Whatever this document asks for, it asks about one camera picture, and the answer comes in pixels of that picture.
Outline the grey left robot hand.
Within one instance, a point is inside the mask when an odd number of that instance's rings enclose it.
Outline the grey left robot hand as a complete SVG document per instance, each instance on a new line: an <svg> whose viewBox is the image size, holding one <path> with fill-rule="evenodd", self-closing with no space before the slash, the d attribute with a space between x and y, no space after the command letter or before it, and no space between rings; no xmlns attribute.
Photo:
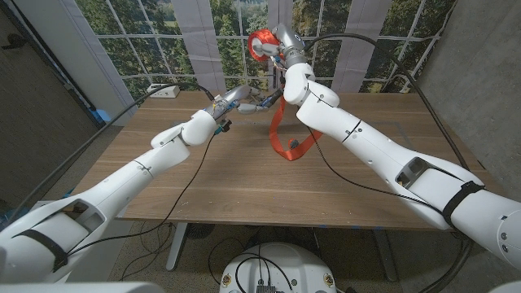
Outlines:
<svg viewBox="0 0 521 293"><path fill-rule="evenodd" d="M259 89L249 85L240 85L225 92L223 95L217 95L212 105L206 111L215 120L222 118L234 109L243 115L267 112L269 107L263 105L265 99L266 97Z"/></svg>

